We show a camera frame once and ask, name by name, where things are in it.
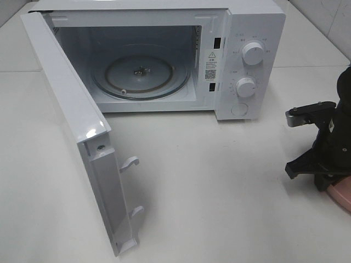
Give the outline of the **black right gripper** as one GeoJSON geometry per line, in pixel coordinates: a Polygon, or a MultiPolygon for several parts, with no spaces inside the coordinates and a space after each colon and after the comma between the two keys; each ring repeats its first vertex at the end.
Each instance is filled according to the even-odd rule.
{"type": "Polygon", "coordinates": [[[285,166],[290,179],[299,174],[314,175],[319,191],[329,187],[331,175],[350,174],[350,113],[336,108],[332,101],[294,107],[285,112],[287,125],[297,127],[315,124],[319,129],[313,149],[285,166]]]}

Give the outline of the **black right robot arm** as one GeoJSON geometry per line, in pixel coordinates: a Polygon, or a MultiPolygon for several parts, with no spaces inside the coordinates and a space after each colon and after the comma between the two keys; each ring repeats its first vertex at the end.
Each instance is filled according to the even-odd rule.
{"type": "Polygon", "coordinates": [[[288,162],[285,171],[290,179],[313,174],[319,191],[350,176],[350,68],[339,76],[337,93],[339,103],[324,101],[286,111],[289,127],[315,124],[319,131],[312,148],[288,162]]]}

